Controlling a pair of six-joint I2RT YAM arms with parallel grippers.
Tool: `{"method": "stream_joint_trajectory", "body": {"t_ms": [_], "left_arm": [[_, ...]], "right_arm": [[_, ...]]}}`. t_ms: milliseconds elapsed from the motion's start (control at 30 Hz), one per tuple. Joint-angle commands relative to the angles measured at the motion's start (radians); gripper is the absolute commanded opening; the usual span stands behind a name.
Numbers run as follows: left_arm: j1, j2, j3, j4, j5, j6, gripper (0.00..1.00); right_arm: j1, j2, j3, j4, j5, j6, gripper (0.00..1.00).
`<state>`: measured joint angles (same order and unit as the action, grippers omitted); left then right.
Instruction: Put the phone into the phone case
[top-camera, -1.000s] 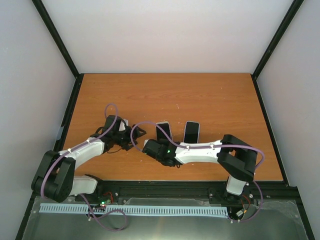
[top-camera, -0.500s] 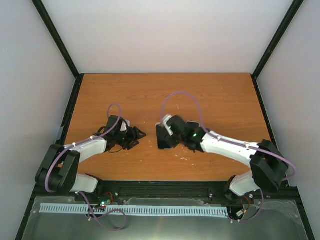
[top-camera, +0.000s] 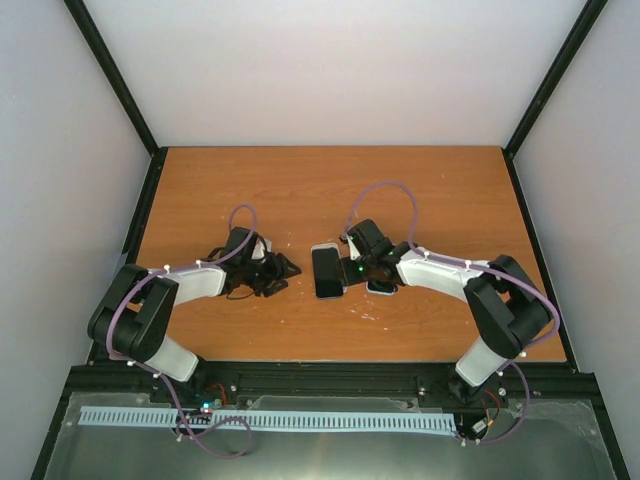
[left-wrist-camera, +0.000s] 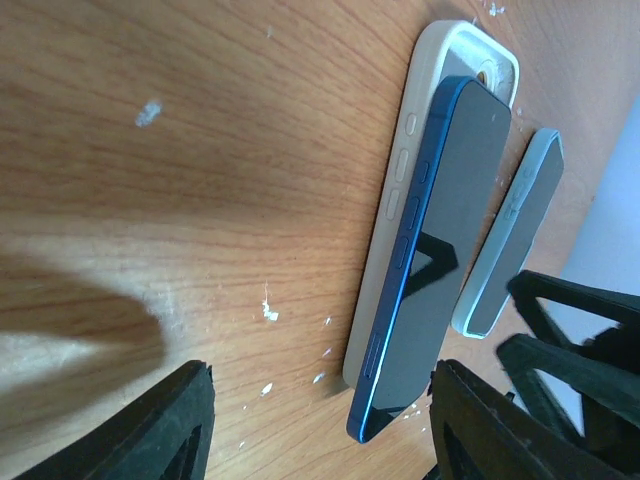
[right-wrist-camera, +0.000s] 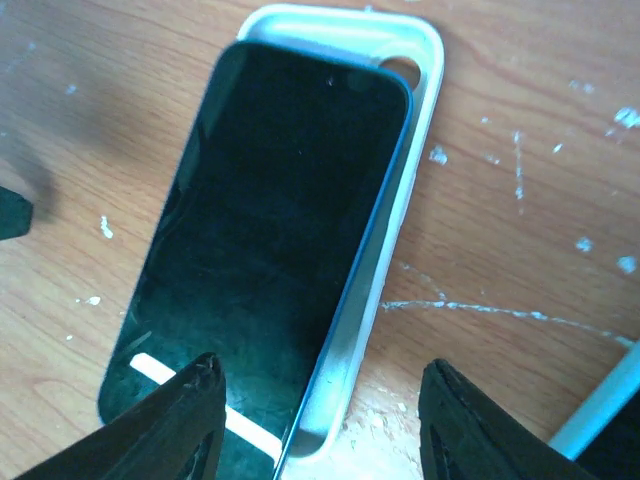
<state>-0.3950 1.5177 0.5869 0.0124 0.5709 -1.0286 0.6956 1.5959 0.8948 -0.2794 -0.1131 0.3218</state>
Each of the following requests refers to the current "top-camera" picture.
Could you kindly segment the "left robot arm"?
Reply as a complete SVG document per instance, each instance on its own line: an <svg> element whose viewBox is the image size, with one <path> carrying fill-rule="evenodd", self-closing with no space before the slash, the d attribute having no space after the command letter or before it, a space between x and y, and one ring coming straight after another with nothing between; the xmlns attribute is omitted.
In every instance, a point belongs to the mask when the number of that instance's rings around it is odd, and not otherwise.
<svg viewBox="0 0 640 480"><path fill-rule="evenodd" d="M197 370L201 358L169 337L173 309L205 298L230 299L239 287L269 298L300 273L300 267L273 252L271 242L259 233L234 227L224 246L190 265L124 265L92 314L87 333L109 357L173 379L177 395L197 402L207 393L208 378Z"/></svg>

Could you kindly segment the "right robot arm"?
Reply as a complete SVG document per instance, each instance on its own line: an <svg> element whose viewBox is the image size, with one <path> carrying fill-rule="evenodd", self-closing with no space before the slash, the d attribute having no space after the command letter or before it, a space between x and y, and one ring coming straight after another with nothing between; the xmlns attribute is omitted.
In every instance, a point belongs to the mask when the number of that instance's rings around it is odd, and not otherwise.
<svg viewBox="0 0 640 480"><path fill-rule="evenodd" d="M369 283L382 291L420 287L466 303L478 338L456 362L455 375L479 387L526 349L559 329L560 315L512 257L464 260L411 242L395 245L366 219L342 234L349 255L341 260L343 282Z"/></svg>

